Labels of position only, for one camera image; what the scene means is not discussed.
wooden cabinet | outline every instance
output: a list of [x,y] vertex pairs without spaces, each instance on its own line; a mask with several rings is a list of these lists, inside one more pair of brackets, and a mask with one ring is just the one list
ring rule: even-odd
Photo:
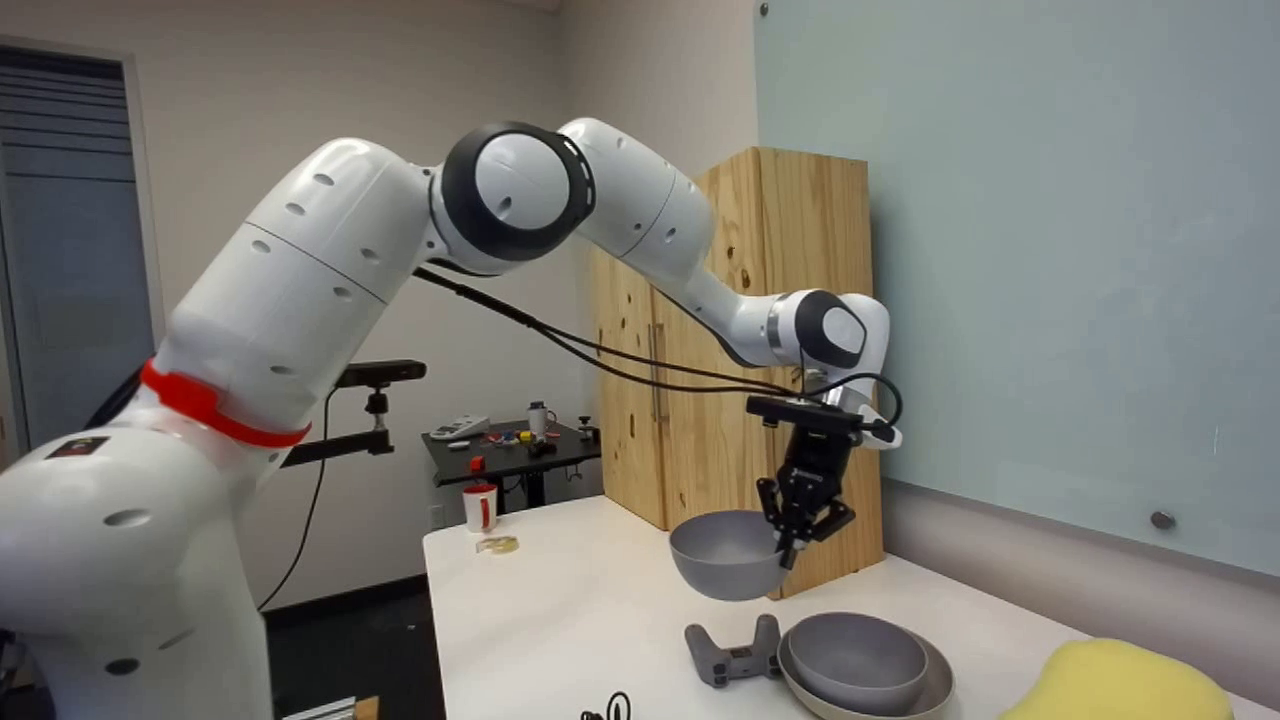
[[[867,170],[861,161],[754,149],[701,178],[717,208],[709,265],[754,298],[791,287],[874,292]],[[735,368],[723,350],[635,271],[598,251],[601,342],[668,365],[791,384],[791,372]],[[633,372],[701,384],[679,372]],[[604,491],[656,529],[717,507],[761,507],[757,482],[772,476],[789,430],[763,430],[745,397],[691,397],[601,381]],[[846,501],[858,524],[799,554],[783,593],[811,588],[886,555],[882,455],[854,453]]]

gray bowl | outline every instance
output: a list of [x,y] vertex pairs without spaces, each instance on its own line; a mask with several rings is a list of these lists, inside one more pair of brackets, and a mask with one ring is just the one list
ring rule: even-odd
[[672,531],[672,560],[690,588],[717,600],[757,600],[789,579],[772,524],[761,512],[709,512]]
[[930,650],[920,637],[858,612],[799,619],[783,637],[780,656],[789,656],[805,690],[861,711],[912,707],[930,677]]
[[795,705],[821,720],[943,720],[957,677],[953,677],[953,664],[942,650],[931,650],[930,641],[920,641],[920,645],[930,651],[930,677],[923,677],[920,695],[899,711],[865,711],[865,707],[848,707],[848,705],[828,700],[826,691],[810,690],[795,677],[795,669],[783,651],[775,651],[775,669],[783,673]]

white table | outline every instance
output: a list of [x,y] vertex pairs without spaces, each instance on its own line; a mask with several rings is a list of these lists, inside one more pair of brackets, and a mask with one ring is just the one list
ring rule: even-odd
[[[810,720],[780,679],[704,690],[684,623],[750,645],[761,612],[789,632],[833,609],[930,637],[957,673],[948,718],[996,720],[1047,651],[1081,637],[898,555],[780,606],[717,606],[676,577],[664,531],[604,496],[513,512],[501,531],[521,536],[521,554],[478,554],[468,529],[425,536],[454,720],[576,720],[616,690],[635,700],[635,720]],[[1278,718],[1238,700],[1238,720]]]

yellow sponge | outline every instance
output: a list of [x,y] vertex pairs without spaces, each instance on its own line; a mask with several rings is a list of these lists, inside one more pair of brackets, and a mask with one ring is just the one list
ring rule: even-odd
[[1231,700],[1174,656],[1122,641],[1068,641],[1006,720],[1231,720]]

red band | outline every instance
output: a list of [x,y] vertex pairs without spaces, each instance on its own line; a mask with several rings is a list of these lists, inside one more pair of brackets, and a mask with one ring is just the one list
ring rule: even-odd
[[198,378],[179,378],[179,372],[155,372],[155,365],[145,365],[145,384],[161,397],[163,409],[191,416],[198,425],[209,425],[240,444],[257,444],[257,447],[293,447],[309,437],[309,430],[301,432],[266,432],[266,430],[248,430],[232,416],[223,416],[217,390],[198,381]]

